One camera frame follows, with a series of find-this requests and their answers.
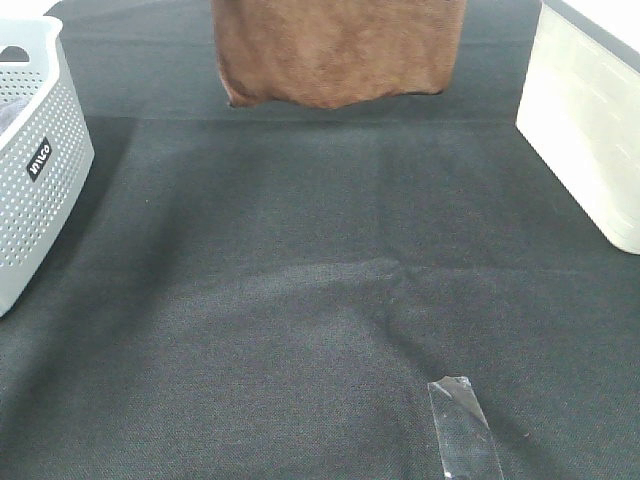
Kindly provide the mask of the brown towel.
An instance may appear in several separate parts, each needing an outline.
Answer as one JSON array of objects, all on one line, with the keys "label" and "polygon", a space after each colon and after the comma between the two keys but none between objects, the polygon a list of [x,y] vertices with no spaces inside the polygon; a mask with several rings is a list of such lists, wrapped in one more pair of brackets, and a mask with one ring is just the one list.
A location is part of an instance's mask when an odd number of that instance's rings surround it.
[{"label": "brown towel", "polygon": [[444,91],[463,1],[214,1],[222,84],[234,107],[336,109]]}]

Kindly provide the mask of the grey towel in basket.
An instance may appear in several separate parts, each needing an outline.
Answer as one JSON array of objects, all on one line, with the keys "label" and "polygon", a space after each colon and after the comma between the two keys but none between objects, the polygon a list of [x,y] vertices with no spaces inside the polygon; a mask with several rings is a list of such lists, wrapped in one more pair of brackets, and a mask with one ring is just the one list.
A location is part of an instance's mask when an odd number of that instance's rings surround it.
[{"label": "grey towel in basket", "polygon": [[30,117],[28,98],[14,99],[1,105],[1,143],[8,143],[25,126]]}]

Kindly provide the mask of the black table cloth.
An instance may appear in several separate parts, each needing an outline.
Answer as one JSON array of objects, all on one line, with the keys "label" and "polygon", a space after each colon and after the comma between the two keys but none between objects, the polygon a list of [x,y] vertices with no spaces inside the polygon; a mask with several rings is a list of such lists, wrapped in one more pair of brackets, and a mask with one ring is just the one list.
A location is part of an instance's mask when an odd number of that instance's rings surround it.
[{"label": "black table cloth", "polygon": [[639,260],[517,131],[540,5],[451,87],[234,109],[206,1],[66,1],[95,159],[1,322],[5,479],[439,479],[465,376],[508,479],[639,475]]}]

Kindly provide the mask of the clear tape strip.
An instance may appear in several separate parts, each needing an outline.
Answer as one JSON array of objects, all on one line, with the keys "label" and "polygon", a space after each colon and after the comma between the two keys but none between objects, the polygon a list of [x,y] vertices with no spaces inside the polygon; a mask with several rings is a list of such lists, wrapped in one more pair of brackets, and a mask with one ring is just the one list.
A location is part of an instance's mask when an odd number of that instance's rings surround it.
[{"label": "clear tape strip", "polygon": [[504,478],[494,438],[467,377],[428,384],[445,479]]}]

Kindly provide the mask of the white perforated laundry basket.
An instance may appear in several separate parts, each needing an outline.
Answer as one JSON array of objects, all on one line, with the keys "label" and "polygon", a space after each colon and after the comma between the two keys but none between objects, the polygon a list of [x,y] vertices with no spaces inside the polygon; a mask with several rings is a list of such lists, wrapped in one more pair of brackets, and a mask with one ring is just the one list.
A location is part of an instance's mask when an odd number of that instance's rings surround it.
[{"label": "white perforated laundry basket", "polygon": [[4,18],[1,105],[28,98],[30,117],[1,143],[1,311],[18,300],[55,242],[90,171],[94,148],[51,16]]}]

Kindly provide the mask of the white plastic storage bin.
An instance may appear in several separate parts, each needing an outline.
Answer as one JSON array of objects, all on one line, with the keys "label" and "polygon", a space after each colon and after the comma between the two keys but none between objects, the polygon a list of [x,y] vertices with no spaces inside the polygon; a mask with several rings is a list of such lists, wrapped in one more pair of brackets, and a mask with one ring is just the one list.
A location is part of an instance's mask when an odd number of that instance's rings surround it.
[{"label": "white plastic storage bin", "polygon": [[638,2],[542,2],[516,127],[607,240],[637,254]]}]

